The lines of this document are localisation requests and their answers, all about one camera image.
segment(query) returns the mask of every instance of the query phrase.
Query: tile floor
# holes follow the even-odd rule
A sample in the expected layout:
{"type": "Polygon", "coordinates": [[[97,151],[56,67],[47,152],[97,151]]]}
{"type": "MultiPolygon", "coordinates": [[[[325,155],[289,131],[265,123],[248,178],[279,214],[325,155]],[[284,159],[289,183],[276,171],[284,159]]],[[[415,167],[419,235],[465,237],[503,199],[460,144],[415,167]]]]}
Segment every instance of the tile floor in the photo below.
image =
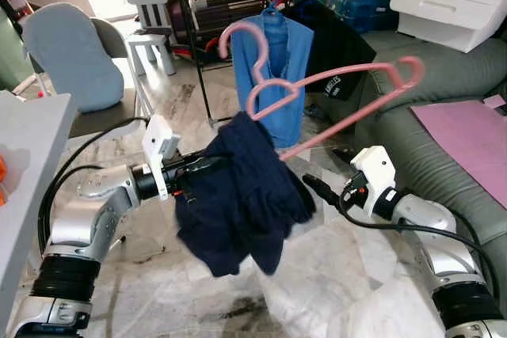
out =
{"type": "MultiPolygon", "coordinates": [[[[151,102],[175,132],[181,151],[206,146],[215,136],[202,103],[196,71],[183,60],[166,77],[145,62],[142,77],[151,102]]],[[[205,74],[215,117],[238,111],[231,69],[205,74]]],[[[325,126],[304,118],[303,138],[325,126]]],[[[143,161],[142,132],[91,146],[77,164],[117,165],[143,161]]],[[[339,135],[289,162],[299,175],[313,173],[339,191],[349,167],[333,147],[349,146],[339,135]]],[[[70,198],[79,175],[59,193],[56,212],[70,198]]],[[[125,218],[118,245],[102,265],[93,295],[89,338],[138,337],[342,337],[429,338],[444,336],[431,300],[413,268],[413,255],[395,233],[351,226],[320,199],[314,220],[297,226],[274,276],[245,260],[237,276],[213,278],[176,239],[174,203],[146,201],[125,218]]],[[[357,218],[364,218],[355,210],[357,218]]],[[[25,279],[19,297],[27,294],[25,279]]]]}

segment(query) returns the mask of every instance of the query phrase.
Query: white table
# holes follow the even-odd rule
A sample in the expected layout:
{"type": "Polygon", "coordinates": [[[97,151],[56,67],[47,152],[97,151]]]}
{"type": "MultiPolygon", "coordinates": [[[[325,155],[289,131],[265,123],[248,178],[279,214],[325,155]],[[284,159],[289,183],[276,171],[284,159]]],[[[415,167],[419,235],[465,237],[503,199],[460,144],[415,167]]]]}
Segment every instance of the white table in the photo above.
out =
{"type": "Polygon", "coordinates": [[[0,336],[36,233],[39,205],[55,174],[75,110],[61,94],[25,103],[0,91],[0,155],[8,173],[0,207],[0,336]]]}

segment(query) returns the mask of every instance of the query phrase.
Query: pink hanger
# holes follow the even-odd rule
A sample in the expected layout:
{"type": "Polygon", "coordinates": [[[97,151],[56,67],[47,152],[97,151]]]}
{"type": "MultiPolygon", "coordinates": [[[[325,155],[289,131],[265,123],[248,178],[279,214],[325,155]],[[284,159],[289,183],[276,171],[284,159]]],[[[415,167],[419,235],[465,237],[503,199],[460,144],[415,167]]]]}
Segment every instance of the pink hanger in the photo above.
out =
{"type": "Polygon", "coordinates": [[[404,94],[407,90],[412,89],[415,85],[417,85],[425,74],[425,65],[424,63],[417,57],[407,56],[398,60],[399,63],[406,63],[412,66],[413,73],[412,77],[404,82],[402,76],[396,69],[396,67],[391,63],[364,63],[360,65],[352,65],[340,67],[337,69],[332,69],[328,71],[324,71],[319,74],[314,74],[308,78],[304,78],[301,81],[297,81],[296,83],[292,83],[286,81],[282,78],[271,78],[265,79],[262,76],[261,68],[265,65],[268,60],[269,54],[269,46],[268,41],[264,36],[264,33],[258,28],[255,24],[250,23],[248,21],[239,21],[234,24],[229,25],[223,32],[222,36],[220,36],[219,40],[219,53],[220,56],[225,59],[227,57],[227,41],[229,40],[230,35],[233,32],[238,30],[244,30],[252,33],[257,40],[257,45],[259,47],[259,57],[252,68],[252,75],[255,78],[257,85],[250,91],[248,99],[246,101],[246,112],[252,120],[260,120],[267,116],[268,114],[275,112],[277,109],[285,106],[286,104],[292,102],[299,96],[299,88],[309,85],[313,82],[320,81],[324,78],[333,77],[334,75],[352,73],[356,71],[363,70],[385,70],[387,72],[388,77],[391,79],[395,86],[395,90],[384,95],[383,97],[378,98],[377,100],[367,104],[360,110],[354,112],[352,115],[347,116],[345,119],[336,123],[334,126],[328,128],[324,132],[316,135],[312,139],[287,150],[280,155],[280,160],[287,161],[289,158],[292,158],[306,150],[311,148],[312,146],[319,144],[321,141],[328,139],[330,136],[336,134],[337,132],[347,128],[348,126],[354,124],[358,120],[363,119],[365,116],[373,113],[379,108],[383,107],[385,104],[389,103],[393,99],[399,97],[404,94]],[[282,86],[285,89],[289,90],[290,93],[285,98],[280,99],[279,101],[273,103],[269,107],[255,112],[255,99],[259,95],[259,93],[270,86],[282,86]]]}

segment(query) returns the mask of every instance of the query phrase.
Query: navy blue cloth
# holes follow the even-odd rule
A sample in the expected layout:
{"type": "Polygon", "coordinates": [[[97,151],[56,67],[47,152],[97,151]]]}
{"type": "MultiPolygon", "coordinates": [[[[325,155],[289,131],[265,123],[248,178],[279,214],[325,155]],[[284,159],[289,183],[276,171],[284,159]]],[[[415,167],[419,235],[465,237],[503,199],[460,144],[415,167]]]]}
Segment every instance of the navy blue cloth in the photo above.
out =
{"type": "MultiPolygon", "coordinates": [[[[243,19],[254,23],[264,32],[269,44],[269,60],[261,68],[265,79],[283,78],[297,82],[305,77],[311,41],[314,32],[279,13],[243,19]]],[[[237,31],[231,37],[232,61],[238,99],[242,110],[246,109],[246,100],[250,90],[257,85],[252,76],[252,67],[258,59],[258,45],[252,34],[237,31]]],[[[256,112],[288,95],[288,90],[279,86],[263,90],[257,97],[256,112]]],[[[304,88],[299,89],[297,100],[262,119],[273,138],[276,148],[293,146],[299,139],[301,119],[303,118],[304,88]]]]}
{"type": "Polygon", "coordinates": [[[186,179],[196,202],[176,198],[178,237],[214,276],[236,275],[249,254],[271,275],[294,223],[311,219],[310,193],[273,150],[264,128],[240,112],[204,150],[229,165],[186,179]]]}

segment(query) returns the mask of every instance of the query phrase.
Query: orange object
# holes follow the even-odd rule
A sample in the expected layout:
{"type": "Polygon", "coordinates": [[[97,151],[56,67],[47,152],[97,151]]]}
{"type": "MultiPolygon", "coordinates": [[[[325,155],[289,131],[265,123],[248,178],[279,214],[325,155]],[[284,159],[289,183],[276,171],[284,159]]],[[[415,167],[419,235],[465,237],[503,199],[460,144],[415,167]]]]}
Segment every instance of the orange object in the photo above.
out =
{"type": "MultiPolygon", "coordinates": [[[[2,182],[4,178],[6,178],[6,174],[7,174],[7,165],[3,161],[2,156],[0,156],[0,182],[2,182]]],[[[0,192],[0,206],[5,203],[6,201],[3,199],[2,192],[0,192]]]]}
{"type": "Polygon", "coordinates": [[[0,156],[0,182],[2,182],[4,178],[6,178],[6,174],[7,174],[7,165],[3,161],[3,157],[0,156]]]}

